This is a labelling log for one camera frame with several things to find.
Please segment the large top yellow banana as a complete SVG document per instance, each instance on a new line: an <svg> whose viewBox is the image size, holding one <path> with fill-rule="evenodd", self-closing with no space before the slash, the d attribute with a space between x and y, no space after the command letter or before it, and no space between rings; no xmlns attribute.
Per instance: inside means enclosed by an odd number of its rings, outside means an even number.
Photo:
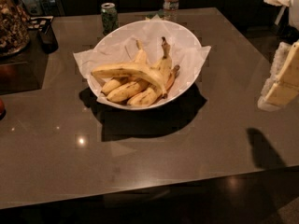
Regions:
<svg viewBox="0 0 299 224"><path fill-rule="evenodd" d="M167 95L164 76L155 68L141 63L108 63L95 67L91 75L97 78L137 77L159 88L163 96Z"/></svg>

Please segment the middle yellow banana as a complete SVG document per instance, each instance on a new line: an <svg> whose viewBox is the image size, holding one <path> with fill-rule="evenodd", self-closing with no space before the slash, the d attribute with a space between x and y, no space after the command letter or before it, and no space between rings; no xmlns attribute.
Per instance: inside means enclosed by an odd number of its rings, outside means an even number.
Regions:
<svg viewBox="0 0 299 224"><path fill-rule="evenodd" d="M172 67L172 59L170 57L170 45L167 43L166 38L162 37L163 56L156 61L151 67L157 69L164 76L164 84L168 80ZM110 102L121 103L126 102L133 96L144 91L150 84L148 81L138 78L136 80L128 81L127 83L119 86L107 95Z"/></svg>

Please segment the front right yellow banana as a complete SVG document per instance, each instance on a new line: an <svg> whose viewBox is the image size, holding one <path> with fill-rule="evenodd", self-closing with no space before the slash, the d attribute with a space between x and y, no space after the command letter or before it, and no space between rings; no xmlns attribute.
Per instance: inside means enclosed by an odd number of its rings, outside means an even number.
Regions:
<svg viewBox="0 0 299 224"><path fill-rule="evenodd" d="M165 84L167 91L169 91L174 84L179 69L180 66L178 64L171 69L170 75L168 76L168 80ZM146 107L153 105L162 97L163 95L160 89L153 85L149 85L144 91L130 98L127 101L127 104L133 107Z"/></svg>

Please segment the left small yellow banana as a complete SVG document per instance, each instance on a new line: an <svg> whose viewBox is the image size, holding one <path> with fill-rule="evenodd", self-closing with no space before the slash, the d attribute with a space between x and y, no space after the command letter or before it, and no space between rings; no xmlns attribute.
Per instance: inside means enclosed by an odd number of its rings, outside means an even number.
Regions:
<svg viewBox="0 0 299 224"><path fill-rule="evenodd" d="M136 47L138 48L138 52L133 58L134 63L146 63L147 62L147 53L144 51L143 44L140 40L136 40ZM108 95L110 92L118 88L119 86L127 83L130 80L129 77L115 77L110 81L106 82L102 87L102 93L104 95Z"/></svg>

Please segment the clear plastic water bottle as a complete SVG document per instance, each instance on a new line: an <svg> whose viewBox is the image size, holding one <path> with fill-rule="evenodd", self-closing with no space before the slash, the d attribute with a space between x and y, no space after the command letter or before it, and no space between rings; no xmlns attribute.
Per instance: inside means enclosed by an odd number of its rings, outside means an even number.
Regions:
<svg viewBox="0 0 299 224"><path fill-rule="evenodd" d="M177 21L179 0L164 0L164 18L168 21Z"/></svg>

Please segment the green soda can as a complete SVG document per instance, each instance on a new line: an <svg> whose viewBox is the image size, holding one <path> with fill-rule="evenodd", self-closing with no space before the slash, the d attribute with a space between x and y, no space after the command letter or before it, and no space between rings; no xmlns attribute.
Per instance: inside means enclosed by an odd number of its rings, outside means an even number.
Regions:
<svg viewBox="0 0 299 224"><path fill-rule="evenodd" d="M108 35L119 27L118 12L114 3L101 5L101 18L104 35Z"/></svg>

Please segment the black device with checkered top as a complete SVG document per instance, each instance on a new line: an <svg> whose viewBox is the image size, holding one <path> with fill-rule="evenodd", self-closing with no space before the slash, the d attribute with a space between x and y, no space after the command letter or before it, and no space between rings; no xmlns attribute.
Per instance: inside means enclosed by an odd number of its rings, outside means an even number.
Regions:
<svg viewBox="0 0 299 224"><path fill-rule="evenodd" d="M37 37L40 41L41 48L47 54L53 53L59 48L55 33L51 26L53 19L53 16L42 16L32 17L28 21L28 29L37 31Z"/></svg>

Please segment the dark box on table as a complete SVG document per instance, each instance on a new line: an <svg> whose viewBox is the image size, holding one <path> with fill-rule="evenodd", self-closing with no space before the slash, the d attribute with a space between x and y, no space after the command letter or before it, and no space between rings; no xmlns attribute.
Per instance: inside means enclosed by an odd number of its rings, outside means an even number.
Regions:
<svg viewBox="0 0 299 224"><path fill-rule="evenodd" d="M28 46L0 59L0 94L39 90L43 86L49 55L41 47L38 32L29 33Z"/></svg>

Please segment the glass jar of snacks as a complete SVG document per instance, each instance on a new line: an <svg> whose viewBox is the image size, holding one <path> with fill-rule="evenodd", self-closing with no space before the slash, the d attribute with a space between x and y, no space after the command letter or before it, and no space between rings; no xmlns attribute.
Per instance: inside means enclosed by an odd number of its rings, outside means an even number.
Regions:
<svg viewBox="0 0 299 224"><path fill-rule="evenodd" d="M30 42L27 27L14 0L0 0L0 57L23 50Z"/></svg>

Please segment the red object at left edge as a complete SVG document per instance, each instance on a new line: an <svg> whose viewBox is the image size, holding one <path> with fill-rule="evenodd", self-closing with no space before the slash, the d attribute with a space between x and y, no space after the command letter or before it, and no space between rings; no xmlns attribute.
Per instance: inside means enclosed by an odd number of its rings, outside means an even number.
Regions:
<svg viewBox="0 0 299 224"><path fill-rule="evenodd" d="M0 117L5 114L5 105L2 99L0 99Z"/></svg>

